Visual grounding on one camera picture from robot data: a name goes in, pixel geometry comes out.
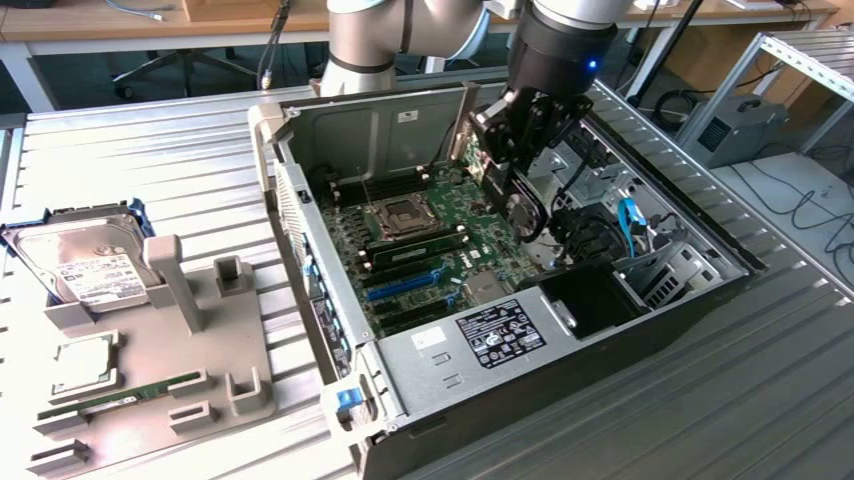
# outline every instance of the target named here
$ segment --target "metal shelf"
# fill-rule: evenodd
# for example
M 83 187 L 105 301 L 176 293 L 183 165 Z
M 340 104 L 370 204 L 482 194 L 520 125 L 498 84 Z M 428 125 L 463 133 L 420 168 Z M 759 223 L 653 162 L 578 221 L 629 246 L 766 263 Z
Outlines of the metal shelf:
M 854 35 L 847 30 L 761 34 L 761 48 L 854 102 Z
M 801 146 L 806 152 L 851 109 L 854 102 L 854 34 L 847 30 L 814 30 L 797 32 L 763 32 L 757 34 L 735 67 L 730 71 L 707 106 L 689 120 L 679 132 L 681 146 L 697 140 L 711 121 L 721 103 L 730 97 L 738 84 L 747 78 L 757 56 L 766 52 L 787 66 L 798 70 L 830 91 L 845 98 L 846 103 L 818 128 Z M 779 70 L 759 83 L 754 93 L 762 95 L 774 84 Z

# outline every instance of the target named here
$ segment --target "warning label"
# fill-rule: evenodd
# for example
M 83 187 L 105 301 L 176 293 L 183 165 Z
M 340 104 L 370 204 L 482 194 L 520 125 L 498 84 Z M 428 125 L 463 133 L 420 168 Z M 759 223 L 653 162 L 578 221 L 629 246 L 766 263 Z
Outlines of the warning label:
M 125 254 L 65 263 L 56 269 L 83 305 L 97 305 L 146 293 L 146 284 Z
M 484 368 L 492 368 L 546 346 L 516 300 L 456 320 Z

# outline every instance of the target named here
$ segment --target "metal workbench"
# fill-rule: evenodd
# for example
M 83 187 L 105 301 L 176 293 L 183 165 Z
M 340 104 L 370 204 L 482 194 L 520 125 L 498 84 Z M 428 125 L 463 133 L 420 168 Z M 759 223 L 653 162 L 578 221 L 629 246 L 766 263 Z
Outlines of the metal workbench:
M 31 115 L 13 132 L 4 208 L 136 195 L 158 232 L 182 235 L 186 269 L 232 253 L 256 268 L 280 412 L 260 425 L 85 478 L 174 478 L 176 471 L 191 471 L 188 478 L 356 478 L 319 411 L 320 381 L 266 222 L 246 127 L 252 104 L 306 95 L 298 88 Z M 599 115 L 763 259 L 769 273 L 661 354 L 411 478 L 849 476 L 854 293 L 779 240 L 726 187 L 698 175 L 622 100 L 602 87 L 591 96 Z M 27 274 L 8 259 L 3 271 L 0 379 L 20 372 L 16 355 L 31 349 L 35 330 L 48 328 Z M 3 390 L 0 413 L 8 413 L 15 391 Z M 27 423 L 3 429 L 21 444 L 36 436 Z M 12 460 L 3 468 L 20 467 L 23 459 Z

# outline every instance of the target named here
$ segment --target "blue latch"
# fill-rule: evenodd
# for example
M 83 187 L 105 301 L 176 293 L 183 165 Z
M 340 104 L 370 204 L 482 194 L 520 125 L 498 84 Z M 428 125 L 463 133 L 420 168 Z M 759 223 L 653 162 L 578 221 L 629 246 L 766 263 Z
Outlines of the blue latch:
M 354 407 L 358 407 L 364 403 L 362 397 L 362 390 L 351 388 L 343 392 L 338 392 L 338 413 L 343 413 Z

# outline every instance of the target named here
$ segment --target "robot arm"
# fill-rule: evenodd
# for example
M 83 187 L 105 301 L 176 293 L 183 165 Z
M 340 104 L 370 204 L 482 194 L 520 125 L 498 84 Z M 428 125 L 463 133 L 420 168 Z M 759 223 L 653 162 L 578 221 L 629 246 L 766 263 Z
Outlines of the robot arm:
M 322 96 L 394 88 L 396 53 L 467 58 L 490 24 L 482 0 L 328 0 L 327 7 Z
M 323 96 L 394 88 L 398 52 L 466 58 L 490 12 L 519 18 L 507 88 L 470 122 L 491 162 L 523 173 L 590 110 L 583 96 L 631 0 L 328 0 Z
M 591 108 L 583 96 L 617 36 L 631 0 L 532 0 L 523 3 L 508 59 L 507 87 L 470 121 L 496 164 L 522 173 L 546 146 Z

